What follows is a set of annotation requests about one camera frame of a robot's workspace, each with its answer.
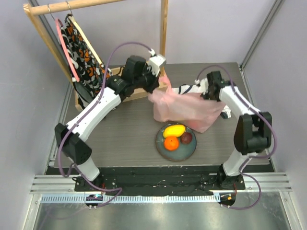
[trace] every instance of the pink hanger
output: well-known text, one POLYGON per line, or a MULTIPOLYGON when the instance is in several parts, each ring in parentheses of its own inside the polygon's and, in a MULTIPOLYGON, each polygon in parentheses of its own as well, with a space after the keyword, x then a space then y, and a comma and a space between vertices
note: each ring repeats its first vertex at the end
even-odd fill
POLYGON ((73 74, 74 78, 76 79, 77 82, 79 82, 80 78, 78 77, 78 74, 76 72, 76 69, 75 69, 73 63, 71 62, 71 57, 68 54, 68 51, 67 51, 67 48, 66 48, 66 44, 65 44, 64 39, 62 37, 61 29, 59 27, 59 25, 63 26, 63 23, 58 18, 56 18, 54 21, 56 22, 56 27, 57 27, 57 32, 58 32, 58 35, 59 35, 59 40, 60 40, 62 48, 64 50, 64 54, 65 54, 66 59, 68 61, 69 67, 71 68, 71 71, 72 71, 72 74, 73 74))

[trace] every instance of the plum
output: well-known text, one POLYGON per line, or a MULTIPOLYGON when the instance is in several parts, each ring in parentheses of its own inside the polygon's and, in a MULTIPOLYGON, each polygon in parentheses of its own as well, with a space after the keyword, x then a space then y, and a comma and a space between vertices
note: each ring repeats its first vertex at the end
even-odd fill
POLYGON ((193 139, 193 136, 189 132, 185 132, 180 137, 181 143, 183 144, 189 144, 192 141, 192 139, 193 139))

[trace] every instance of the clothes hanger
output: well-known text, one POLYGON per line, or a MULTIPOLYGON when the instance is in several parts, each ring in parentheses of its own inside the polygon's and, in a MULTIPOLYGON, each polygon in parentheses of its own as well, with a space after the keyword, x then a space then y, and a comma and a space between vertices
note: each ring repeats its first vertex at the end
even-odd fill
MULTIPOLYGON (((69 3, 66 1, 70 11, 71 11, 71 6, 69 5, 69 3)), ((95 59, 97 60, 99 65, 102 65, 102 61, 99 58, 98 54, 96 53, 96 51, 94 50, 94 48, 92 47, 91 43, 89 42, 89 40, 87 39, 87 37, 85 36, 85 34, 83 33, 81 27, 78 25, 78 23, 75 21, 75 18, 73 17, 72 11, 71 11, 71 16, 68 17, 69 20, 73 23, 73 25, 76 27, 76 29, 78 30, 78 32, 81 34, 84 42, 87 44, 87 47, 90 49, 91 53, 93 54, 93 56, 95 57, 95 59)))
POLYGON ((63 26, 63 23, 60 21, 60 19, 58 19, 58 18, 55 19, 55 18, 53 17, 53 15, 52 15, 52 13, 51 13, 51 10, 50 10, 50 8, 49 8, 49 4, 48 4, 47 6, 48 6, 48 10, 49 10, 49 12, 50 12, 51 17, 53 18, 53 20, 54 20, 55 23, 56 23, 56 28, 57 28, 59 40, 60 40, 60 43, 61 43, 61 46, 62 46, 62 48, 63 48, 65 57, 66 57, 66 59, 67 59, 67 61, 68 61, 68 65, 69 65, 69 67, 70 67, 70 69, 71 69, 71 72, 72 72, 72 75, 73 75, 72 81, 79 82, 79 81, 80 81, 80 78, 79 78, 79 76, 78 76, 78 74, 77 74, 77 72, 76 72, 75 66, 73 65, 73 63, 72 63, 72 61, 71 61, 71 57, 70 57, 69 54, 68 54, 68 50, 67 50, 66 44, 65 44, 64 39, 63 39, 63 37, 62 37, 60 25, 63 26))

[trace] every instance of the dark gray plate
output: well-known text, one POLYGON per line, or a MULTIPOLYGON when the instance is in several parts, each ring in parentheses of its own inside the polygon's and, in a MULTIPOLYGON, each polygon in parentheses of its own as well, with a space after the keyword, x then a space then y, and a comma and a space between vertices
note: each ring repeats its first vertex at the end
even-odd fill
POLYGON ((157 136, 155 137, 155 146, 158 150, 158 152, 166 159, 170 160, 170 161, 184 161, 187 158, 189 158, 195 151, 196 149, 196 137, 193 133, 193 131, 189 128, 186 127, 186 132, 189 132, 190 134, 192 134, 192 141, 189 144, 183 144, 180 141, 180 137, 178 138, 180 145, 178 147, 178 149, 174 150, 174 151, 168 151, 165 147, 164 147, 164 137, 163 137, 163 132, 164 130, 172 125, 176 125, 176 124, 168 124, 166 126, 163 126, 159 132, 157 133, 157 136))

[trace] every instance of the gray wood surface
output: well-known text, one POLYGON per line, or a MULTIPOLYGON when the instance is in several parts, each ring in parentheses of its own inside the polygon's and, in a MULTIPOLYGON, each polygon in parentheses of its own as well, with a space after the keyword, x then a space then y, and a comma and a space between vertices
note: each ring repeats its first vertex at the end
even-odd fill
MULTIPOLYGON (((193 84, 197 74, 209 64, 169 64, 165 70, 173 87, 181 84, 193 84)), ((222 63, 241 93, 247 98, 247 92, 237 63, 222 63)), ((203 72, 202 77, 216 68, 203 72)), ((72 95, 68 107, 66 122, 78 114, 72 95)), ((197 149, 194 154, 182 162, 164 159, 155 148, 155 135, 164 125, 154 120, 153 104, 147 98, 122 103, 100 122, 90 135, 87 143, 92 148, 92 158, 98 167, 103 166, 165 166, 165 165, 219 165, 225 162, 234 149, 233 136, 236 119, 222 119, 203 134, 196 133, 197 149)), ((268 160, 253 160, 251 164, 267 164, 268 160)), ((63 157, 63 166, 70 162, 63 157)))

